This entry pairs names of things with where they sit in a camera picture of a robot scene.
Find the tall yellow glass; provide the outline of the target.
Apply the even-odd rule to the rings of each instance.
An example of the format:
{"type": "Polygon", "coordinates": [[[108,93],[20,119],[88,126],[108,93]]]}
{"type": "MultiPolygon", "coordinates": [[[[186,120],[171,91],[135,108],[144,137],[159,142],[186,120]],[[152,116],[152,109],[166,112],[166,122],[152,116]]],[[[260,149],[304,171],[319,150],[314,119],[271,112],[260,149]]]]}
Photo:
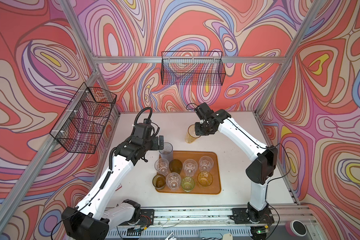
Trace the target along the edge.
{"type": "Polygon", "coordinates": [[[195,140],[197,140],[198,138],[200,138],[200,136],[198,136],[196,134],[195,125],[190,125],[189,128],[188,128],[186,137],[185,137],[185,142],[188,143],[188,144],[191,144],[195,140]]]}

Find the blue textured glass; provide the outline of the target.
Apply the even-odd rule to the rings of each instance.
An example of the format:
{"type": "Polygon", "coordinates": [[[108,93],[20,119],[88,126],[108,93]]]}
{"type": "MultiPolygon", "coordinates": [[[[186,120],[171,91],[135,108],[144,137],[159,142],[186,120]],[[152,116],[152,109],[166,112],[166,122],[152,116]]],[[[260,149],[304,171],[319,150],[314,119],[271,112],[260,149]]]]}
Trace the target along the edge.
{"type": "Polygon", "coordinates": [[[164,148],[159,150],[160,157],[166,159],[169,163],[174,159],[173,157],[173,146],[171,143],[164,143],[164,148]]]}

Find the clear faceted glass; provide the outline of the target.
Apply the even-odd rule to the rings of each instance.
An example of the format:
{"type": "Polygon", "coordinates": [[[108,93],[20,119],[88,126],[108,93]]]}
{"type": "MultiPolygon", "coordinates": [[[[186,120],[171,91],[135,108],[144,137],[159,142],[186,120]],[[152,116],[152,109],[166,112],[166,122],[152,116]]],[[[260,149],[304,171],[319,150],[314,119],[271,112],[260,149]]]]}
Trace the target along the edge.
{"type": "Polygon", "coordinates": [[[155,162],[155,170],[157,171],[158,174],[163,175],[163,176],[167,176],[171,171],[169,168],[169,161],[167,159],[158,159],[155,162]]]}

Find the tall olive textured glass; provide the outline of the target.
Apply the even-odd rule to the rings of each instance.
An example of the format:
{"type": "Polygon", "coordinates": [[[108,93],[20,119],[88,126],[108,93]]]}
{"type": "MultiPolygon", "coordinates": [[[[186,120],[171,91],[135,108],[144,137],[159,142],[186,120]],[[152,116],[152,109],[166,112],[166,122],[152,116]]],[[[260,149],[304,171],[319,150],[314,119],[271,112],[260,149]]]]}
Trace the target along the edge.
{"type": "Polygon", "coordinates": [[[183,163],[178,159],[173,159],[169,163],[169,168],[171,173],[177,173],[180,175],[183,169],[183,163]]]}

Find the short amber textured glass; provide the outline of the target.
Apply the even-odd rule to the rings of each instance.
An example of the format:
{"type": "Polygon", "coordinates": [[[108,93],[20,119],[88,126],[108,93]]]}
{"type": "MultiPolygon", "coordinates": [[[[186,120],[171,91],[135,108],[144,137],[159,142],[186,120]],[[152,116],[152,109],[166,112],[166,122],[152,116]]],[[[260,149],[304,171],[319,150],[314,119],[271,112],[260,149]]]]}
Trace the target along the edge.
{"type": "Polygon", "coordinates": [[[154,176],[152,180],[152,184],[156,190],[162,190],[166,186],[166,177],[158,174],[154,176]]]}

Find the tall clear glass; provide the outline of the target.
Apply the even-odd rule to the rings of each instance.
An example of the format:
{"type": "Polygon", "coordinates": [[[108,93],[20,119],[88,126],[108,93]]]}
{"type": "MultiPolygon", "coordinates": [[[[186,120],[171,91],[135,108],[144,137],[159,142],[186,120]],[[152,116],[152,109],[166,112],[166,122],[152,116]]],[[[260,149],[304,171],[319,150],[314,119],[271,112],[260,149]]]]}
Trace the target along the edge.
{"type": "Polygon", "coordinates": [[[193,177],[198,170],[198,163],[193,159],[187,159],[183,163],[183,171],[187,177],[193,177]]]}

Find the brown plastic tray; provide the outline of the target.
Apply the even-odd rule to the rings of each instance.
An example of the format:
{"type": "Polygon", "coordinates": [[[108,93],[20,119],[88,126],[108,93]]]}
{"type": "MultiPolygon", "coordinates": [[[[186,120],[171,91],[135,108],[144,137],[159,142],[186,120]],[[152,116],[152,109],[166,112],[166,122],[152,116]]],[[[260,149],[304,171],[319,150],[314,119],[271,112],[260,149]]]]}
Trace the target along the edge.
{"type": "Polygon", "coordinates": [[[199,160],[202,157],[210,157],[213,160],[214,165],[209,171],[209,174],[203,178],[199,178],[201,170],[200,167],[198,167],[196,173],[192,176],[195,186],[190,192],[183,190],[181,185],[176,190],[171,190],[167,185],[165,185],[163,189],[156,189],[156,191],[158,193],[166,194],[218,195],[221,192],[222,187],[217,154],[206,151],[174,151],[174,159],[178,159],[182,163],[188,159],[195,160],[199,163],[199,160]]]}

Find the pale green glass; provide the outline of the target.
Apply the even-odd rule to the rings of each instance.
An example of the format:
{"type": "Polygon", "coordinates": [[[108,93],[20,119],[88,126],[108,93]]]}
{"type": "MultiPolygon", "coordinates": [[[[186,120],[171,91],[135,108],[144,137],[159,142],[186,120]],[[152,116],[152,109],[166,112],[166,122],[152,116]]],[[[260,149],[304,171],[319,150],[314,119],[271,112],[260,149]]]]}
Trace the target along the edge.
{"type": "Polygon", "coordinates": [[[191,192],[195,187],[195,181],[191,177],[184,177],[181,181],[181,187],[185,192],[191,192]]]}

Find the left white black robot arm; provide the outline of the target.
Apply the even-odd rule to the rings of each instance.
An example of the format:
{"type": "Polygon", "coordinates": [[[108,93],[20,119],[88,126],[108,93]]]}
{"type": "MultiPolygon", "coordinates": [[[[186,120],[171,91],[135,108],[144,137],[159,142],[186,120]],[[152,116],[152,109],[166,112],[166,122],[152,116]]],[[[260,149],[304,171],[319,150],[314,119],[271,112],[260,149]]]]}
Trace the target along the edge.
{"type": "Polygon", "coordinates": [[[111,149],[108,169],[75,207],[67,207],[62,213],[62,223],[69,237],[103,240],[109,230],[120,224],[140,222],[141,206],[135,201],[124,200],[110,210],[106,207],[137,162],[146,161],[148,151],[164,148],[164,137],[158,134],[159,130],[158,125],[148,121],[134,124],[131,135],[111,149]]]}

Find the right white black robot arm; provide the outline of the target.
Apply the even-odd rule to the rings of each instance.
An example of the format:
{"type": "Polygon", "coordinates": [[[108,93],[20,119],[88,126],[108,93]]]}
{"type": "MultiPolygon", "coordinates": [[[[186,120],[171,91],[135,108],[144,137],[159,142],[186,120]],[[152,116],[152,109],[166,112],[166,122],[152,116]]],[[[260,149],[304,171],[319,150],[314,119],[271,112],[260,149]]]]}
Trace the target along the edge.
{"type": "Polygon", "coordinates": [[[235,143],[251,161],[246,169],[246,175],[251,180],[251,198],[247,214],[250,221],[259,222],[269,210],[268,183],[276,169],[278,148],[273,145],[267,146],[254,138],[223,109],[215,112],[207,103],[202,103],[193,111],[200,119],[195,123],[197,136],[209,136],[220,132],[235,143]]]}

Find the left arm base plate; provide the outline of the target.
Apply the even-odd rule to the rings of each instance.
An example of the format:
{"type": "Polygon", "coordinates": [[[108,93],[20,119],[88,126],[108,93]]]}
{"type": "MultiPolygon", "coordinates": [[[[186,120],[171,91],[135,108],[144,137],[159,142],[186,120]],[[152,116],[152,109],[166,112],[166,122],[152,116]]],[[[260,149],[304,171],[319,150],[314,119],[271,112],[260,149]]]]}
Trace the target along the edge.
{"type": "Polygon", "coordinates": [[[142,209],[140,211],[139,219],[132,219],[127,222],[123,222],[120,226],[140,226],[141,228],[149,227],[154,223],[155,210],[154,209],[142,209]]]}

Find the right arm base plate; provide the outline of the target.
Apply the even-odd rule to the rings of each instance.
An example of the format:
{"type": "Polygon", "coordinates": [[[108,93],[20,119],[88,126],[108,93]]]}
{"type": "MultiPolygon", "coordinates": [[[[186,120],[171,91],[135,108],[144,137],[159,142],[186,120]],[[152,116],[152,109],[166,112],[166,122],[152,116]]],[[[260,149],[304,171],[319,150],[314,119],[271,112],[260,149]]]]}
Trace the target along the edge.
{"type": "Polygon", "coordinates": [[[261,211],[248,208],[233,208],[229,218],[235,224],[272,225],[275,223],[273,214],[268,207],[261,211]]]}

